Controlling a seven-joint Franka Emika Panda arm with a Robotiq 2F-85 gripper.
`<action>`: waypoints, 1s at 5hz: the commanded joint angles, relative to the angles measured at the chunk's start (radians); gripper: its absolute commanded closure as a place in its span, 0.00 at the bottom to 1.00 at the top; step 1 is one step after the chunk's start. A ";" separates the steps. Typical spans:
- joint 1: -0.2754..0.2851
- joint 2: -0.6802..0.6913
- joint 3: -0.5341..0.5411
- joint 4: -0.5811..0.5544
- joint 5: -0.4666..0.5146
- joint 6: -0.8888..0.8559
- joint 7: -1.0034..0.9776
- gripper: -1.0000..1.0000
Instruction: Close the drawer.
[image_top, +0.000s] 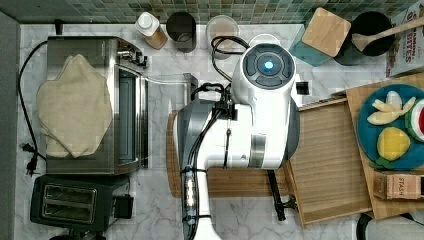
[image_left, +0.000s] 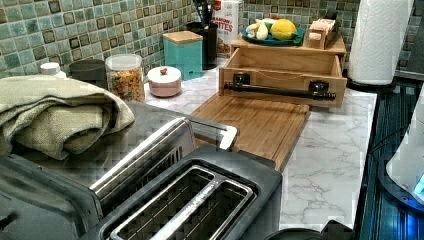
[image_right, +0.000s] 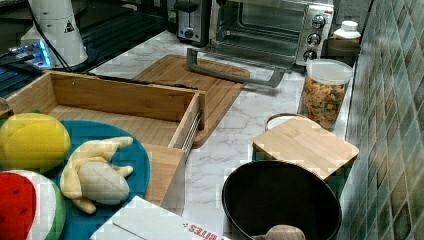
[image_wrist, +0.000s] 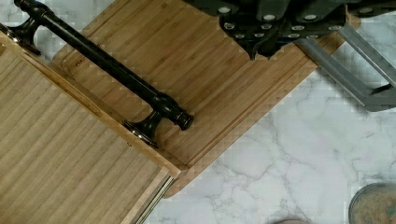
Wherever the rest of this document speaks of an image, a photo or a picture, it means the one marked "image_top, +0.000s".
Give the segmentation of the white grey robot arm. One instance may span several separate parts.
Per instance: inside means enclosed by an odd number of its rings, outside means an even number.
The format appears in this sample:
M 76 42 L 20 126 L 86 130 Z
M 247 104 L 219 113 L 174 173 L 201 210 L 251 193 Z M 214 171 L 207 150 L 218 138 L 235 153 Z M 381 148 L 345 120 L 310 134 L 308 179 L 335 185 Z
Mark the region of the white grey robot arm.
M 300 116 L 291 97 L 296 66 L 273 43 L 248 48 L 221 99 L 196 99 L 174 120 L 184 240 L 219 240 L 212 226 L 207 170 L 278 169 L 296 151 Z

